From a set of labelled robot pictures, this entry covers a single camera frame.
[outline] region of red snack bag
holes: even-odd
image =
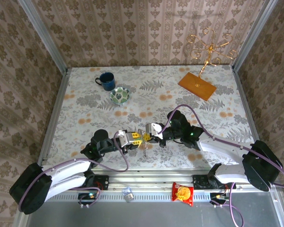
[[[186,187],[177,184],[176,182],[172,185],[171,200],[177,201],[180,200],[184,203],[193,206],[193,196],[194,196],[194,187]]]

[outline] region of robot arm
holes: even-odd
[[[237,162],[236,165],[215,164],[212,167],[207,175],[207,183],[215,188],[219,188],[218,186],[221,184],[237,182],[250,183],[262,191],[270,190],[279,171],[266,161],[243,150],[243,146],[266,156],[282,167],[269,147],[259,140],[254,144],[248,144],[234,142],[215,135],[209,137],[202,128],[191,126],[186,117],[178,110],[175,111],[169,123],[170,127],[163,132],[161,132],[163,124],[149,123],[146,125],[146,133],[143,136],[136,132],[118,131],[116,143],[121,148],[122,154],[125,155],[129,150],[138,148],[143,140],[159,143],[161,147],[165,147],[166,141],[180,139],[188,148],[218,153]],[[100,129],[94,133],[91,142],[76,156],[76,159],[58,164],[55,168],[53,166],[40,167],[37,163],[29,165],[11,187],[9,193],[19,204],[28,186],[43,173],[27,192],[21,204],[23,212],[30,214],[49,198],[63,191],[76,187],[97,186],[95,184],[96,176],[91,171],[97,166],[94,162],[100,163],[106,153],[116,150],[118,148],[113,139],[108,138],[107,131]]]

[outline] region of floral tablecloth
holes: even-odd
[[[204,126],[229,139],[252,142],[249,124],[230,66],[208,66],[203,79],[217,87],[206,102],[178,85],[188,73],[198,75],[202,66],[145,66],[73,68],[62,104],[57,128],[48,157],[49,164],[58,163],[78,154],[98,129],[108,131],[110,138],[117,130],[145,130],[149,122],[166,123],[167,114],[179,104],[193,107]],[[131,91],[130,100],[118,106],[94,81],[103,72],[115,75],[116,86]],[[198,125],[188,108],[180,111],[193,125]],[[146,144],[126,155],[130,167],[198,167],[209,168],[215,163],[230,163],[210,152],[188,149],[173,141],[166,148]],[[120,153],[105,155],[103,164],[125,167]]]

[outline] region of jewelry stand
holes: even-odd
[[[195,94],[196,96],[200,97],[201,99],[203,99],[205,101],[207,101],[210,98],[210,96],[214,93],[214,91],[217,88],[214,85],[212,85],[212,84],[206,82],[205,80],[201,79],[201,74],[203,73],[205,67],[208,64],[213,65],[213,66],[217,66],[218,64],[221,63],[220,58],[216,58],[216,60],[218,62],[210,62],[212,54],[217,53],[218,55],[222,55],[222,56],[230,58],[230,59],[235,59],[238,56],[238,53],[235,50],[229,51],[230,56],[217,52],[217,48],[228,45],[229,43],[231,43],[233,41],[233,37],[230,34],[224,34],[223,38],[226,40],[226,43],[219,45],[219,46],[216,46],[216,45],[213,44],[213,39],[215,38],[215,32],[211,28],[204,28],[202,30],[202,32],[203,32],[203,34],[207,35],[209,30],[211,30],[213,32],[210,44],[205,44],[196,35],[189,35],[187,37],[186,40],[189,43],[193,44],[195,42],[195,38],[197,38],[205,46],[204,49],[193,49],[190,52],[190,56],[192,58],[199,59],[201,57],[201,54],[200,54],[201,51],[207,51],[208,57],[204,61],[204,66],[202,67],[198,76],[195,76],[194,74],[189,72],[178,83],[180,86],[182,86],[186,90],[192,92],[193,94]]]

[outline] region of small bowl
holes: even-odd
[[[109,94],[110,100],[117,105],[126,103],[130,98],[130,91],[124,87],[116,87]]]

